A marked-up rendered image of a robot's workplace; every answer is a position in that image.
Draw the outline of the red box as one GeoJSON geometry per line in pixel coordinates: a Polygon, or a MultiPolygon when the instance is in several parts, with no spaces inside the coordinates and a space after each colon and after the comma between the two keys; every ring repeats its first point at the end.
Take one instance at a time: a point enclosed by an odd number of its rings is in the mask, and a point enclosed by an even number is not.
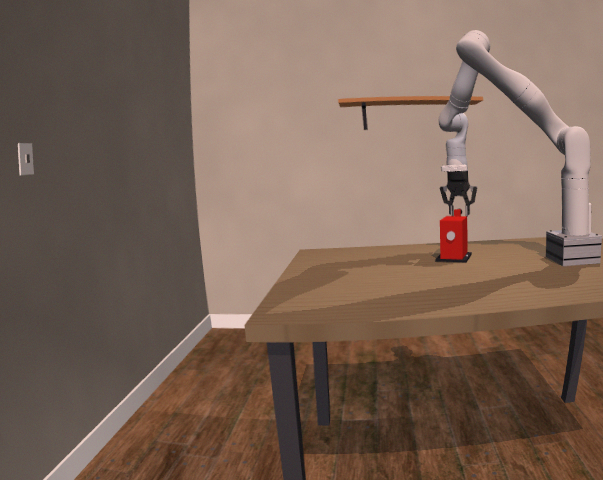
{"type": "Polygon", "coordinates": [[[440,220],[440,255],[435,262],[467,263],[472,255],[472,252],[468,252],[467,216],[461,214],[461,209],[455,209],[454,216],[440,220]]]}

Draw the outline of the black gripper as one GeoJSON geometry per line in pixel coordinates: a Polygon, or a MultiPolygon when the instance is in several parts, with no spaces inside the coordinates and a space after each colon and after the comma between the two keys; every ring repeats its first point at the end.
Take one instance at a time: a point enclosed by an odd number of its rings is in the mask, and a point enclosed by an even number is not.
{"type": "Polygon", "coordinates": [[[442,195],[443,202],[445,204],[449,205],[449,214],[451,216],[454,216],[453,201],[454,201],[455,196],[463,196],[464,201],[466,203],[466,206],[465,206],[466,216],[468,217],[468,215],[470,214],[470,204],[473,204],[475,202],[474,199],[476,197],[477,187],[471,186],[469,184],[468,171],[454,171],[454,172],[447,171],[447,176],[448,176],[447,186],[440,187],[440,192],[442,195]],[[447,196],[446,196],[447,188],[451,192],[449,200],[447,199],[447,196]],[[469,201],[469,199],[466,199],[466,196],[468,198],[467,191],[469,188],[471,189],[471,192],[472,192],[472,197],[471,197],[470,201],[469,201]]]}

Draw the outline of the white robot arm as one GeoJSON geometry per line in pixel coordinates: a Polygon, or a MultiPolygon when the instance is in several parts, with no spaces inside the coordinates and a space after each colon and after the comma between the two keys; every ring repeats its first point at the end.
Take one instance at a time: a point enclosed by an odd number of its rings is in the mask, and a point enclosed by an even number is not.
{"type": "Polygon", "coordinates": [[[591,234],[588,180],[591,154],[587,132],[581,127],[568,127],[527,77],[503,66],[491,56],[490,41],[483,32],[472,30],[466,33],[457,43],[456,50],[464,62],[449,101],[440,113],[439,126],[443,131],[457,132],[457,135],[446,141],[447,165],[441,166],[441,172],[468,171],[465,148],[468,119],[464,112],[469,107],[480,73],[538,125],[565,155],[565,165],[561,170],[562,234],[591,234]]]}

